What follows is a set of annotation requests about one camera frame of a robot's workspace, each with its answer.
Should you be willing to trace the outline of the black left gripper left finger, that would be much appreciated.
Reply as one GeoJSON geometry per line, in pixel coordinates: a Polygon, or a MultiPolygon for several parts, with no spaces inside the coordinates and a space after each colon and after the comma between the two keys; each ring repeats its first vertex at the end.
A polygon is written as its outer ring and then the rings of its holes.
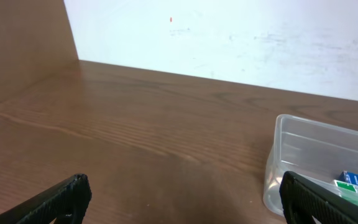
{"type": "Polygon", "coordinates": [[[0,214],[0,224],[82,224],[91,198],[87,175],[75,174],[0,214]]]}

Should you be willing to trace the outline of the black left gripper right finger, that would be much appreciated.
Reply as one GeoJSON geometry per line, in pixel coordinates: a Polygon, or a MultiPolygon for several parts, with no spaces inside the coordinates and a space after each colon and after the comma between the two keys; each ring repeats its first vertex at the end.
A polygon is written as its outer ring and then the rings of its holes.
{"type": "Polygon", "coordinates": [[[293,171],[284,173],[279,193],[289,224],[358,223],[356,204],[293,171]]]}

